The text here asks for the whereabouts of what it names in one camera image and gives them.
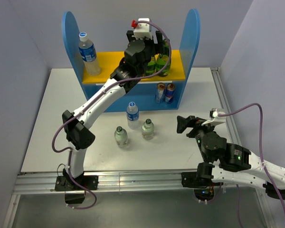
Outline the green Perrier glass bottle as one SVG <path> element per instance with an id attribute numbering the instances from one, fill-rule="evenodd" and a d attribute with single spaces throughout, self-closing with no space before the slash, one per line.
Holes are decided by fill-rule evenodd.
<path id="1" fill-rule="evenodd" d="M 163 40 L 163 54 L 159 54 L 156 59 L 156 71 L 157 72 L 165 66 L 165 64 L 167 63 L 169 59 L 169 56 L 170 56 L 169 55 L 169 45 L 168 45 L 167 40 L 164 39 Z M 162 70 L 161 73 L 158 74 L 158 76 L 161 76 L 161 77 L 167 76 L 169 74 L 170 67 L 171 67 L 171 62 L 168 63 L 166 68 Z"/>

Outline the green glass bottle red label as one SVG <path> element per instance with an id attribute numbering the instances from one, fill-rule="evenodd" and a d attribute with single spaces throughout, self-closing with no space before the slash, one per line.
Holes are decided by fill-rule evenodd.
<path id="1" fill-rule="evenodd" d="M 155 56 L 152 56 L 150 62 L 147 65 L 145 75 L 150 76 L 154 74 L 155 72 L 156 72 L 156 59 L 155 59 Z"/>

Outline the plastic water bottle blue label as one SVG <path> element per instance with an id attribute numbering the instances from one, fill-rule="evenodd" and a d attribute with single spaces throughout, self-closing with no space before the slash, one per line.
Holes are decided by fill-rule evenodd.
<path id="1" fill-rule="evenodd" d="M 139 127 L 139 108 L 135 102 L 130 102 L 126 109 L 126 117 L 130 129 Z"/>

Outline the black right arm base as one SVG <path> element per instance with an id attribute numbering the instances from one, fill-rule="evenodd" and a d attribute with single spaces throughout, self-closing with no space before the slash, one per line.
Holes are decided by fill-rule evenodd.
<path id="1" fill-rule="evenodd" d="M 222 192 L 223 183 L 214 183 L 210 179 L 198 179 L 196 171 L 181 173 L 181 184 L 184 188 L 193 189 L 198 203 L 205 205 L 213 202 Z"/>

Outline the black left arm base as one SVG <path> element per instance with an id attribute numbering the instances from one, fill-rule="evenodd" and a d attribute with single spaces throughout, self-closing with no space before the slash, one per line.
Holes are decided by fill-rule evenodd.
<path id="1" fill-rule="evenodd" d="M 97 190 L 98 176 L 97 175 L 81 175 L 78 178 L 71 180 L 70 177 L 58 176 L 56 179 L 54 191 L 65 193 L 65 203 L 74 209 L 89 209 L 97 202 L 97 196 L 94 190 Z M 94 202 L 90 206 L 78 207 L 82 204 L 87 194 L 94 197 Z"/>

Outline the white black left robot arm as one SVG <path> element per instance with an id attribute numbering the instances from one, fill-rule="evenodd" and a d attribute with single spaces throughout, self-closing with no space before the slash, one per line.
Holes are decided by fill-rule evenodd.
<path id="1" fill-rule="evenodd" d="M 157 41 L 152 37 L 138 37 L 133 31 L 127 31 L 129 44 L 124 57 L 106 83 L 80 108 L 62 114 L 63 125 L 70 150 L 63 175 L 66 185 L 73 190 L 81 188 L 84 175 L 84 159 L 87 148 L 94 142 L 95 135 L 90 128 L 112 103 L 130 92 L 139 81 L 145 79 L 144 73 L 152 56 L 162 54 L 164 41 L 168 41 L 163 31 L 156 31 Z"/>

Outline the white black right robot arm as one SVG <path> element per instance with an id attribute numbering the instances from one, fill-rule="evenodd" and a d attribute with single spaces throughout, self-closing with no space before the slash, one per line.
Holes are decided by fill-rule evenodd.
<path id="1" fill-rule="evenodd" d="M 285 167 L 262 161 L 249 149 L 228 143 L 215 132 L 225 123 L 224 117 L 205 120 L 195 116 L 177 116 L 177 133 L 192 130 L 187 137 L 195 139 L 203 161 L 196 171 L 181 173 L 185 188 L 202 188 L 220 184 L 239 184 L 262 189 L 267 196 L 285 200 Z"/>

